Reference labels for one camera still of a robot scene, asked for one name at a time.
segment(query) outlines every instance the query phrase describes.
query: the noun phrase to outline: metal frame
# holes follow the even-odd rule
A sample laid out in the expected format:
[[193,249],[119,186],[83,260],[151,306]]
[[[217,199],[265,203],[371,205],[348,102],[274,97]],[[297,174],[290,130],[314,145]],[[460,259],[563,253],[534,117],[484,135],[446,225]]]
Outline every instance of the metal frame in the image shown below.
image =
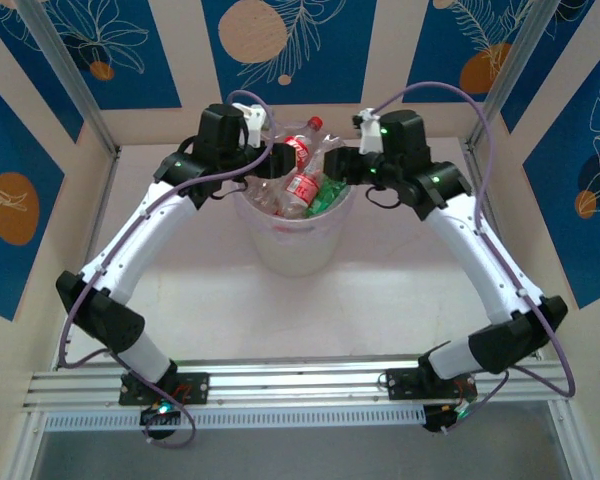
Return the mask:
[[78,112],[91,126],[102,148],[114,158],[118,147],[102,118],[100,108],[62,43],[60,35],[44,11],[44,7],[37,0],[15,0],[15,5],[18,15],[31,32],[31,36],[40,47],[53,69],[53,73],[60,80]]
[[[566,382],[559,362],[528,359],[523,364],[554,383]],[[386,388],[378,382],[388,368],[415,366],[413,356],[390,356],[186,362],[179,370],[211,375],[208,404],[190,409],[198,428],[275,428],[422,423],[422,405],[449,399],[391,402]],[[20,442],[11,469],[3,478],[30,478],[45,430],[140,428],[140,408],[117,403],[122,373],[111,364],[35,373],[25,399]],[[478,374],[479,399],[500,379],[498,375]],[[600,463],[571,402],[518,371],[511,372],[509,382],[493,401],[548,402],[572,477],[600,479]],[[313,420],[307,412],[313,412]]]
[[[489,121],[497,116],[509,96],[559,1],[536,2],[532,8],[518,34],[515,47],[501,70],[501,75],[496,79],[484,102],[484,109]],[[85,121],[93,129],[102,147],[113,158],[107,188],[103,194],[94,226],[94,235],[89,243],[89,250],[92,250],[96,232],[99,229],[99,221],[106,207],[108,192],[115,175],[117,163],[115,157],[118,148],[101,116],[95,99],[71,61],[42,6],[35,0],[15,0],[15,3],[18,13],[44,52],[54,73],[60,79]],[[477,124],[465,139],[464,145],[465,159],[476,187],[480,185],[482,178],[475,152],[483,133],[482,126]],[[497,232],[497,222],[491,205],[487,202],[485,207],[485,214]],[[358,414],[360,412],[363,414],[364,412],[375,412],[376,414],[380,412],[371,420],[367,417],[366,421],[372,422],[380,421],[382,418],[382,421],[385,422],[418,423],[421,420],[417,414],[420,411],[418,408],[422,408],[425,403],[440,403],[448,399],[420,403],[389,402],[386,390],[378,383],[378,378],[387,368],[412,368],[416,364],[414,357],[374,357],[360,360],[331,358],[322,361],[259,360],[185,363],[180,366],[180,371],[205,371],[211,374],[208,405],[192,408],[197,419],[203,418],[209,412],[241,412],[244,414],[244,412],[266,413],[282,410],[291,412],[314,408],[336,413],[339,411],[351,412],[351,409],[354,409],[354,417],[356,412]],[[564,383],[565,381],[564,372],[557,362],[529,359],[525,365],[554,383]],[[110,364],[92,366],[77,371],[35,373],[25,399],[24,411],[16,425],[21,435],[11,452],[12,461],[3,475],[3,479],[30,478],[40,449],[42,433],[46,428],[52,428],[50,427],[52,424],[55,425],[53,428],[58,428],[58,425],[62,424],[62,418],[85,417],[86,415],[92,419],[105,417],[117,419],[136,416],[137,407],[120,407],[117,404],[121,373],[121,369],[112,367]],[[479,374],[477,386],[480,396],[492,390],[498,382],[498,376]],[[571,402],[561,399],[554,392],[517,371],[511,372],[510,381],[494,397],[493,401],[548,402],[573,478],[600,479],[599,460],[590,447],[591,442],[588,441],[584,422]],[[397,409],[416,413],[407,416],[409,418],[399,417],[395,414]],[[215,415],[211,420],[209,420],[211,418],[209,416],[204,418],[207,420],[202,422],[201,428],[218,427],[218,424],[214,423],[216,422]],[[249,418],[259,419],[260,414]],[[333,421],[333,418],[335,417],[328,417],[327,420]],[[106,430],[137,428],[133,422],[124,425],[123,423],[109,422]],[[76,428],[71,423],[62,425]],[[239,425],[232,424],[232,428],[237,427]]]
[[[522,24],[522,27],[520,27],[520,31],[516,36],[513,47],[511,48],[509,55],[507,55],[507,59],[505,60],[504,65],[502,65],[502,68],[482,105],[482,109],[484,110],[489,123],[496,118],[496,115],[500,113],[507,98],[509,98],[513,87],[518,81],[518,78],[520,78],[520,74],[522,74],[536,45],[544,34],[545,28],[547,28],[551,18],[555,15],[556,9],[560,5],[560,1],[561,0],[545,0],[542,2],[535,2],[533,7],[531,7],[529,15]],[[467,138],[467,143],[471,147],[476,147],[480,143],[483,135],[484,126],[478,121]]]
[[107,210],[107,206],[109,205],[109,197],[111,196],[113,181],[115,180],[116,173],[118,171],[118,160],[120,160],[120,151],[120,148],[116,150],[116,155],[113,158],[113,162],[111,162],[111,165],[109,166],[109,172],[107,173],[107,181],[104,185],[102,196],[100,197],[100,203],[98,205],[96,218],[93,221],[93,228],[91,229],[89,244],[87,246],[87,251],[85,252],[84,263],[88,262],[93,257],[96,250],[96,243],[98,242],[98,236],[100,235],[100,229],[102,228],[104,213]]

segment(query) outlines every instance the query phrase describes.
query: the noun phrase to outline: plastic bucket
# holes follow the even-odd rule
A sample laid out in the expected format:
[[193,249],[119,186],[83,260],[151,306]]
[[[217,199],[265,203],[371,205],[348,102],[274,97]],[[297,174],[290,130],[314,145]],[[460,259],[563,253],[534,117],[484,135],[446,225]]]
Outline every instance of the plastic bucket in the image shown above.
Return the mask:
[[300,220],[267,215],[243,193],[233,197],[262,263],[281,275],[301,277],[322,269],[333,256],[342,225],[353,206],[355,188],[343,191],[326,212]]

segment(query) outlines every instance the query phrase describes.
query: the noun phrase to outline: bottle cap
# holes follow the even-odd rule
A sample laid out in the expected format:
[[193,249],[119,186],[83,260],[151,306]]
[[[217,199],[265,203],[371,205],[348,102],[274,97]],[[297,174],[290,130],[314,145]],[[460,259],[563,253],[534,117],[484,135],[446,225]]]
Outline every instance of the bottle cap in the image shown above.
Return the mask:
[[322,128],[322,119],[320,117],[311,117],[308,123],[316,132]]

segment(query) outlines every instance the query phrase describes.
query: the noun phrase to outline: white robotic arm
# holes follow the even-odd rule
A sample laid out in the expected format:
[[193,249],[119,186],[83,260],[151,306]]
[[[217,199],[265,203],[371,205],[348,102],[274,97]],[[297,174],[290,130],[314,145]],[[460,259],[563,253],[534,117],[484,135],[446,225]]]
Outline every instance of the white robotic arm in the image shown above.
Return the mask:
[[[78,309],[75,323],[137,374],[165,390],[177,386],[177,367],[144,332],[144,319],[125,305],[142,273],[177,226],[190,219],[207,198],[213,198],[221,182],[182,190],[165,199],[150,215],[146,208],[184,181],[229,170],[224,165],[246,165],[257,156],[264,114],[253,107],[237,107],[212,105],[205,110],[200,133],[193,138],[193,152],[179,150],[167,157],[155,174],[155,183],[120,233],[79,275],[64,272],[57,282],[69,310],[85,285],[99,275],[85,304]],[[449,246],[480,295],[491,322],[466,338],[424,354],[416,372],[408,372],[400,377],[402,380],[395,377],[394,382],[403,382],[402,391],[408,392],[410,399],[442,398],[461,376],[466,381],[468,374],[479,370],[499,373],[546,344],[546,332],[526,300],[530,298],[542,310],[554,330],[567,313],[566,305],[560,297],[543,295],[515,264],[486,221],[477,231],[473,218],[476,199],[452,163],[431,161],[422,119],[410,110],[378,117],[367,109],[354,117],[354,123],[362,131],[360,147],[328,152],[324,172],[353,185],[394,189],[400,202],[412,207]],[[295,164],[295,151],[288,145],[276,145],[269,162],[252,173],[262,177],[287,173]],[[143,218],[142,223],[128,235],[138,217]],[[522,288],[505,272],[485,243],[485,236],[519,277]],[[123,237],[124,245],[103,270],[102,260]]]

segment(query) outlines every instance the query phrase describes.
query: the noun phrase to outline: clear plastic bottle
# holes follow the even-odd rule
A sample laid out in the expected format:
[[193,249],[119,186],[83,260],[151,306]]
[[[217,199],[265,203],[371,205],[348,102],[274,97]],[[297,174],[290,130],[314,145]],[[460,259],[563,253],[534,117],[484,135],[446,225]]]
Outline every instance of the clear plastic bottle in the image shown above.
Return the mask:
[[325,137],[304,170],[298,170],[280,192],[278,215],[291,219],[304,218],[305,211],[322,185],[325,153],[341,146],[344,146],[344,142],[340,137]]
[[320,145],[320,134],[322,119],[311,117],[307,124],[300,128],[293,136],[285,139],[285,143],[296,149],[296,168],[302,171],[315,149]]
[[[322,128],[322,120],[319,117],[311,117],[300,128],[297,124],[296,126],[284,126],[280,123],[277,123],[276,127],[278,134],[275,140],[284,141],[296,149],[296,169],[301,170],[311,158],[315,148],[320,145],[321,137],[318,132]],[[295,173],[294,170],[285,177],[272,179],[248,176],[246,177],[247,190],[245,194],[251,203],[260,210],[274,215],[279,207],[280,192],[288,185]]]

